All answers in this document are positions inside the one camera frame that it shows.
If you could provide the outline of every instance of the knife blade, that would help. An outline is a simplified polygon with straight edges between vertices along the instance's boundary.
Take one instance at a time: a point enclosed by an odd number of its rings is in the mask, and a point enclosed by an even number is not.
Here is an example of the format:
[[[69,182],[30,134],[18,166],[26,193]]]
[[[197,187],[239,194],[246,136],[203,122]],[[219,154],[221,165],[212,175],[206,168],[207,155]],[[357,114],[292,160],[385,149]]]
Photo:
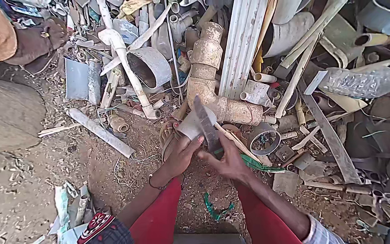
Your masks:
[[[216,134],[216,130],[214,129],[207,112],[205,111],[204,106],[201,103],[201,99],[198,95],[195,96],[194,102],[195,114],[198,117],[199,125],[204,134],[205,140],[207,141],[207,145],[209,146],[209,152],[214,153],[215,151],[222,148],[221,142],[219,141],[219,137]]]

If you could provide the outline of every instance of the person's right hand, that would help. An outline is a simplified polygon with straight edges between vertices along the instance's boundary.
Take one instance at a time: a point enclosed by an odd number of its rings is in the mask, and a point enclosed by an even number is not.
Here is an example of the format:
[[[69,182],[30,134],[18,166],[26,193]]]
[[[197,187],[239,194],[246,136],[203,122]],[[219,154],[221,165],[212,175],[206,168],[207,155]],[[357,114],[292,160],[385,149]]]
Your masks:
[[[239,181],[245,181],[253,175],[240,156],[234,141],[229,140],[222,132],[217,131],[219,140],[224,148],[224,156],[219,161],[208,152],[199,152],[198,157],[206,160],[220,175]]]

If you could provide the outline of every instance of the red pants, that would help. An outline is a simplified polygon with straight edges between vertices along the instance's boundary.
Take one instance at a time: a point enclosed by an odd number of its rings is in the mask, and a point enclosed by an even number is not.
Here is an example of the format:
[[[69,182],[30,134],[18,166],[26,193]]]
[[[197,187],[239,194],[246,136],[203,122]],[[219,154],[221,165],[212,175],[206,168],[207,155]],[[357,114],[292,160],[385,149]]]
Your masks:
[[[253,244],[301,244],[286,224],[247,187],[237,187]],[[172,244],[180,181],[173,179],[130,228],[135,244]]]

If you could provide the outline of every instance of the hand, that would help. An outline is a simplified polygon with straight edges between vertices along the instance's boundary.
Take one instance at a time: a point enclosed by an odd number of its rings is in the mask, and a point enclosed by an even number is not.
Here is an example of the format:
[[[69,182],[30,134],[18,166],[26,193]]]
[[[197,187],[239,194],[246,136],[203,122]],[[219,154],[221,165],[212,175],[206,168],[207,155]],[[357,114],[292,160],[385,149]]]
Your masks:
[[[199,148],[203,141],[204,136],[199,136],[192,141],[190,141],[187,136],[181,137],[178,144],[176,144],[176,147],[169,155],[169,158],[166,159],[161,167],[167,172],[170,179],[180,175],[188,168],[193,153]]]
[[[248,177],[253,176],[252,171],[243,162],[234,141],[229,140],[220,131],[217,131],[217,133],[224,148],[224,156],[221,160],[219,161],[208,152],[199,152],[198,157],[206,160],[220,175],[227,178],[243,182]]]

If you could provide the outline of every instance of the rusty pipe fitting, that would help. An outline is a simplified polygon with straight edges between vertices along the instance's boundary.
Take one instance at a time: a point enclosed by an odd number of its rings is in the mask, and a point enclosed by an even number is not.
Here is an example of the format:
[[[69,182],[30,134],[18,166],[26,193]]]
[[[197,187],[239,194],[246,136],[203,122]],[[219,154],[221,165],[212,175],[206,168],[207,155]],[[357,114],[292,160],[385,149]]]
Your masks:
[[[198,94],[201,102],[216,115],[218,122],[228,121],[246,125],[258,125],[263,119],[260,105],[229,100],[214,93],[216,71],[222,57],[220,41],[222,27],[214,22],[203,25],[200,40],[196,41],[191,54],[192,73],[188,82],[188,103],[192,108]]]

